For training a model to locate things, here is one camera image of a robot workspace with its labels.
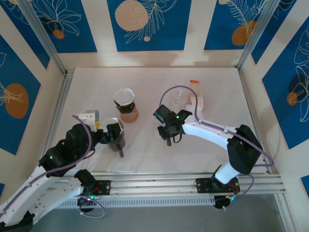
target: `glass cup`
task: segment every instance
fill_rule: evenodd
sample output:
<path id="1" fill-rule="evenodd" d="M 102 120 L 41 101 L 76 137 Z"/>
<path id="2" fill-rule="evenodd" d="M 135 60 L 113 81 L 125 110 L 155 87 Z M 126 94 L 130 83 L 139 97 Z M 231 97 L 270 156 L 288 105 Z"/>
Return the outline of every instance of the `glass cup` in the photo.
<path id="1" fill-rule="evenodd" d="M 134 122 L 139 116 L 134 99 L 135 95 L 129 88 L 121 88 L 114 94 L 114 102 L 124 122 Z"/>
<path id="2" fill-rule="evenodd" d="M 186 89 L 175 89 L 169 96 L 171 110 L 178 113 L 180 110 L 186 109 L 188 101 L 188 92 Z"/>

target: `small bottle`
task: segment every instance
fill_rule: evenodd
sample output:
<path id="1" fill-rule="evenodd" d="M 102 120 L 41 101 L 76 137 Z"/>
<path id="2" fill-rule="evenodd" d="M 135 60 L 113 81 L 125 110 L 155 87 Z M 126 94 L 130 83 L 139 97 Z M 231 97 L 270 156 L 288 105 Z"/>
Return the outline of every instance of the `small bottle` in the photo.
<path id="1" fill-rule="evenodd" d="M 197 109 L 202 111 L 204 108 L 203 93 L 198 80 L 190 80 L 190 88 L 197 94 Z M 192 106 L 195 107 L 196 99 L 193 93 L 190 94 Z"/>
<path id="2" fill-rule="evenodd" d="M 114 94 L 114 102 L 124 122 L 134 122 L 139 116 L 134 99 L 135 95 L 129 88 L 121 88 Z"/>

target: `white line drawing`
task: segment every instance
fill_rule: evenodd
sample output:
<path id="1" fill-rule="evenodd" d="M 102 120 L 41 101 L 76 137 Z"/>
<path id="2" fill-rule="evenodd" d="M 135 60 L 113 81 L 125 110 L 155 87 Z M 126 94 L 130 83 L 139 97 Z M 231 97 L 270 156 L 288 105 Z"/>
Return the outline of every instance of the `white line drawing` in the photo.
<path id="1" fill-rule="evenodd" d="M 300 122 L 309 120 L 309 25 L 299 39 L 294 63 L 298 83 L 288 95 L 288 103 L 293 106 L 300 103 Z"/>
<path id="2" fill-rule="evenodd" d="M 126 43 L 134 39 L 150 41 L 165 24 L 163 13 L 174 7 L 177 0 L 125 0 L 115 11 L 118 25 L 127 31 Z"/>
<path id="3" fill-rule="evenodd" d="M 249 38 L 255 26 L 253 22 L 263 11 L 267 1 L 268 0 L 255 0 L 253 7 L 248 6 L 247 0 L 227 0 L 223 1 L 222 4 L 229 6 L 232 16 L 246 29 L 246 38 Z"/>
<path id="4" fill-rule="evenodd" d="M 0 68 L 5 62 L 6 55 L 6 53 L 0 53 Z M 22 96 L 23 94 L 13 94 L 6 90 L 0 82 L 0 106 L 2 106 L 5 102 L 9 103 L 11 100 L 23 102 L 23 100 L 20 99 Z"/>
<path id="5" fill-rule="evenodd" d="M 2 2 L 14 17 L 28 24 L 14 1 L 2 0 Z M 80 32 L 74 23 L 80 21 L 82 16 L 67 10 L 67 0 L 31 0 L 30 3 L 47 33 L 53 34 L 57 39 L 63 39 L 65 31 L 79 36 Z"/>
<path id="6" fill-rule="evenodd" d="M 279 11 L 288 11 L 295 0 L 281 0 L 273 16 L 278 19 Z"/>
<path id="7" fill-rule="evenodd" d="M 252 7 L 249 7 L 247 0 L 218 0 L 221 5 L 225 4 L 230 8 L 234 18 L 239 21 L 240 28 L 246 29 L 248 39 L 255 27 L 258 16 L 261 14 L 269 0 L 255 0 Z M 294 0 L 281 0 L 273 16 L 278 19 L 279 11 L 287 11 L 293 5 Z"/>

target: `cable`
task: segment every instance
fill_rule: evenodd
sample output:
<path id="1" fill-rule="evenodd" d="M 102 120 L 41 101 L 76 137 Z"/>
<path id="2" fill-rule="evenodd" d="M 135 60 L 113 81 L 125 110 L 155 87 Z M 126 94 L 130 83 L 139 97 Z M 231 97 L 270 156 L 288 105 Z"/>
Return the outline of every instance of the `cable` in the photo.
<path id="1" fill-rule="evenodd" d="M 249 190 L 252 188 L 253 184 L 254 184 L 254 176 L 253 175 L 243 175 L 243 174 L 240 174 L 239 176 L 250 176 L 252 178 L 252 181 L 251 181 L 251 184 L 249 185 L 249 187 L 237 198 L 237 200 L 239 200 L 240 198 L 242 198 L 244 195 L 247 194 L 247 192 L 249 192 Z"/>
<path id="2" fill-rule="evenodd" d="M 88 196 L 84 196 L 84 195 L 77 195 L 77 196 L 75 196 L 75 197 L 81 197 L 81 198 L 87 199 L 87 200 L 89 200 L 89 201 L 92 201 L 92 202 L 98 204 L 98 205 L 102 208 L 102 210 L 103 210 L 102 215 L 100 215 L 100 216 L 92 216 L 92 215 L 89 215 L 89 214 L 85 214 L 85 213 L 82 211 L 82 205 L 80 205 L 79 208 L 78 208 L 78 210 L 79 210 L 79 212 L 81 213 L 81 215 L 83 215 L 83 216 L 85 216 L 85 217 L 88 217 L 88 218 L 102 218 L 102 217 L 105 216 L 105 208 L 104 208 L 104 206 L 103 206 L 101 203 L 99 203 L 98 201 L 96 201 L 95 199 L 92 199 L 92 198 L 90 198 L 90 197 L 88 197 Z"/>
<path id="3" fill-rule="evenodd" d="M 193 95 L 195 96 L 196 104 L 195 104 L 195 109 L 194 109 L 194 116 L 195 116 L 195 118 L 196 118 L 196 120 L 197 120 L 198 122 L 200 122 L 201 124 L 203 124 L 203 125 L 205 125 L 205 126 L 208 126 L 208 127 L 213 128 L 213 129 L 216 129 L 216 130 L 218 130 L 218 131 L 222 131 L 222 132 L 225 132 L 225 131 L 226 131 L 228 134 L 240 138 L 242 141 L 246 142 L 247 144 L 249 144 L 250 146 L 252 146 L 252 147 L 255 148 L 256 150 L 258 150 L 259 152 L 261 152 L 261 154 L 263 154 L 263 155 L 268 159 L 269 164 L 257 164 L 257 165 L 255 165 L 255 167 L 272 167 L 272 166 L 275 165 L 274 160 L 273 160 L 264 150 L 262 150 L 261 148 L 259 148 L 257 145 L 255 145 L 254 143 L 252 143 L 252 142 L 249 141 L 248 139 L 246 139 L 246 138 L 242 137 L 241 135 L 236 134 L 236 133 L 234 133 L 234 132 L 232 132 L 232 131 L 225 130 L 224 128 L 221 128 L 221 127 L 219 127 L 219 126 L 215 126 L 215 125 L 213 125 L 213 124 L 210 124 L 210 123 L 203 122 L 203 121 L 199 120 L 199 118 L 197 117 L 197 102 L 198 102 L 198 98 L 197 98 L 197 94 L 194 92 L 193 89 L 191 89 L 191 88 L 189 88 L 189 87 L 187 87 L 187 86 L 174 86 L 174 87 L 171 87 L 171 88 L 169 88 L 168 90 L 166 90 L 166 91 L 163 93 L 163 95 L 162 95 L 162 97 L 161 97 L 161 99 L 160 99 L 160 104 L 159 104 L 159 106 L 162 105 L 162 100 L 163 100 L 164 96 L 167 94 L 167 92 L 169 92 L 170 90 L 172 90 L 172 89 L 174 89 L 174 88 L 179 88 L 179 87 L 181 87 L 181 88 L 186 88 L 186 89 L 190 90 L 190 91 L 193 93 Z"/>
<path id="4" fill-rule="evenodd" d="M 250 174 L 248 174 L 248 175 L 243 175 L 243 174 L 241 174 L 241 175 L 239 175 L 239 176 L 250 176 L 251 178 L 252 178 L 252 181 L 251 181 L 251 184 L 249 185 L 249 187 L 237 198 L 237 200 L 239 200 L 240 198 L 242 198 L 244 195 L 246 195 L 247 194 L 247 192 L 249 192 L 249 190 L 252 188 L 252 186 L 253 186 L 253 184 L 254 184 L 254 176 L 253 175 L 250 175 Z M 222 200 L 225 200 L 227 197 L 225 196 L 225 197 L 222 197 L 222 198 L 220 198 L 220 199 L 216 199 L 215 201 L 216 202 L 218 202 L 218 201 L 222 201 Z"/>
<path id="5" fill-rule="evenodd" d="M 46 176 L 46 175 L 48 175 L 48 174 L 55 173 L 55 172 L 58 172 L 58 171 L 65 170 L 65 169 L 68 169 L 68 168 L 70 168 L 70 167 L 73 167 L 73 166 L 75 166 L 77 163 L 79 163 L 80 161 L 82 161 L 82 160 L 87 156 L 87 154 L 89 153 L 89 151 L 90 151 L 90 149 L 91 149 L 91 145 L 92 145 L 92 139 L 91 139 L 90 131 L 89 131 L 87 125 L 86 125 L 83 121 L 81 121 L 81 120 L 78 118 L 78 116 L 73 115 L 72 117 L 75 118 L 77 121 L 79 121 L 79 122 L 82 124 L 82 126 L 84 127 L 84 129 L 86 130 L 86 132 L 87 132 L 87 135 L 88 135 L 88 148 L 87 148 L 85 154 L 84 154 L 82 157 L 80 157 L 79 160 L 75 161 L 74 163 L 68 164 L 68 165 L 66 165 L 66 166 L 64 166 L 64 167 L 61 167 L 61 168 L 55 168 L 55 169 L 49 170 L 49 171 L 47 171 L 47 172 L 45 172 L 45 173 L 42 173 L 42 174 L 38 175 L 36 178 L 34 178 L 33 180 L 31 180 L 31 181 L 29 182 L 29 184 L 28 184 L 27 186 L 24 186 L 24 187 L 16 194 L 16 196 L 14 196 L 13 199 L 6 205 L 6 207 L 3 209 L 4 213 L 10 208 L 10 206 L 16 201 L 16 199 L 17 199 L 27 188 L 29 188 L 30 186 L 32 186 L 36 181 L 38 181 L 39 179 L 41 179 L 43 176 Z"/>
<path id="6" fill-rule="evenodd" d="M 183 138 L 183 135 L 180 134 L 179 140 L 176 142 L 176 141 L 175 141 L 175 136 L 173 136 L 173 142 L 174 142 L 175 144 L 177 144 L 177 143 L 179 143 L 179 142 L 182 140 L 182 138 Z"/>
<path id="7" fill-rule="evenodd" d="M 89 156 L 87 156 L 86 158 L 84 158 L 84 160 L 87 159 L 87 158 L 92 157 L 92 156 L 95 154 L 95 152 L 96 152 L 96 149 L 94 149 L 94 151 L 91 153 L 91 155 L 89 155 Z"/>

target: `bracket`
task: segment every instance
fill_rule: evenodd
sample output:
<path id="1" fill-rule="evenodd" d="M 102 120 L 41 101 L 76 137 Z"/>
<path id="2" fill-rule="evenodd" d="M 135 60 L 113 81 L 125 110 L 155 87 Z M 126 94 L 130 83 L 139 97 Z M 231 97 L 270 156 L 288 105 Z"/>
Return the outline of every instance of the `bracket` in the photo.
<path id="1" fill-rule="evenodd" d="M 87 188 L 84 188 L 81 195 L 89 196 L 93 199 L 99 199 L 101 196 L 109 196 L 110 195 L 110 189 L 111 189 L 111 181 L 110 180 L 97 180 L 96 185 L 93 189 L 93 191 L 87 191 Z M 84 198 L 79 198 L 77 200 L 77 206 L 91 206 L 96 205 L 96 203 L 92 201 L 88 201 Z M 89 213 L 94 208 L 87 208 L 82 209 L 83 212 Z"/>
<path id="2" fill-rule="evenodd" d="M 214 185 L 211 178 L 197 178 L 194 186 L 197 188 L 197 193 L 234 193 L 234 195 L 240 192 L 239 182 L 236 177 L 231 181 L 222 185 Z"/>

